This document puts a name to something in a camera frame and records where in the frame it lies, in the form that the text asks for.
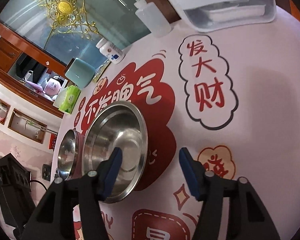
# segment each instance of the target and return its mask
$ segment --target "screw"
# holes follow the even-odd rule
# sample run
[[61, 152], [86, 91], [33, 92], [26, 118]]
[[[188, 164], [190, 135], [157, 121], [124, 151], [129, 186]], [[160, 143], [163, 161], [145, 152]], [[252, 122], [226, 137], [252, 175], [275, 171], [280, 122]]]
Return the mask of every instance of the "screw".
[[247, 183], [248, 183], [248, 180], [247, 180], [245, 177], [240, 177], [240, 178], [239, 178], [239, 181], [240, 181], [242, 184], [247, 184]]
[[213, 171], [206, 171], [204, 173], [207, 177], [213, 177], [214, 176], [214, 172]]
[[55, 184], [60, 184], [63, 181], [63, 179], [61, 177], [58, 177], [54, 180]]
[[94, 177], [94, 176], [96, 176], [97, 175], [97, 172], [96, 171], [89, 171], [88, 172], [88, 176], [89, 177]]

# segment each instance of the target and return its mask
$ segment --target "pink wall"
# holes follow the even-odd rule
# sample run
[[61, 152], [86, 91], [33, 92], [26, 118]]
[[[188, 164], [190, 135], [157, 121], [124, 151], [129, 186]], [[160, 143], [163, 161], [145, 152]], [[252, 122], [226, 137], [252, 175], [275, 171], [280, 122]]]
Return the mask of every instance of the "pink wall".
[[[30, 147], [0, 131], [0, 157], [8, 153], [12, 153], [27, 170], [31, 171], [32, 179], [41, 181], [46, 187], [50, 185], [48, 181], [41, 178], [41, 169], [42, 164], [50, 164], [52, 162], [52, 154]], [[31, 183], [31, 191], [34, 203], [37, 205], [45, 189], [38, 183]], [[14, 228], [4, 223], [1, 210], [0, 225], [11, 239], [15, 239], [12, 233]]]

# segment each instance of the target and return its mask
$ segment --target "ceiling decoration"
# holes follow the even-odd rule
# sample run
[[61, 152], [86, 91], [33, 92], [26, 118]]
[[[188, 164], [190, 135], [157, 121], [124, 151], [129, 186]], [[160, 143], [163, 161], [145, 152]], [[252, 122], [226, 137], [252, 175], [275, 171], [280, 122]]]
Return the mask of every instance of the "ceiling decoration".
[[38, 5], [45, 7], [52, 20], [49, 37], [56, 32], [80, 33], [88, 39], [92, 39], [92, 33], [100, 35], [96, 23], [88, 20], [84, 0], [38, 0]]

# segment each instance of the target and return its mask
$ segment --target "printed tablecloth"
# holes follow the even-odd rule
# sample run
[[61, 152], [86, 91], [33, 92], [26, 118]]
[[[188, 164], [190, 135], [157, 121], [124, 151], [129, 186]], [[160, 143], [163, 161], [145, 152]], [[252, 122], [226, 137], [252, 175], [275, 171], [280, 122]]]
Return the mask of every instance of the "printed tablecloth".
[[[298, 230], [300, 23], [290, 14], [277, 8], [272, 23], [208, 34], [179, 21], [163, 38], [135, 42], [64, 116], [53, 171], [67, 130], [85, 134], [100, 110], [118, 100], [131, 101], [144, 115], [149, 152], [136, 190], [119, 203], [100, 203], [110, 239], [191, 239], [202, 203], [186, 185], [181, 147], [221, 177], [248, 178], [282, 240]], [[225, 200], [224, 214], [227, 207]], [[81, 239], [78, 208], [74, 221]], [[219, 238], [225, 234], [223, 216]]]

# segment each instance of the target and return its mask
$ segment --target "mint green mug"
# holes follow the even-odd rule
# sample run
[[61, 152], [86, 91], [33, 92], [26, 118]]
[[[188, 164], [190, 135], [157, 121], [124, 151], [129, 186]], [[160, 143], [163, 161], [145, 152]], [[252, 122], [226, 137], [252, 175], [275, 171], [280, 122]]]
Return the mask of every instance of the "mint green mug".
[[90, 84], [96, 74], [96, 69], [82, 59], [73, 58], [66, 67], [65, 76], [76, 84], [80, 90]]

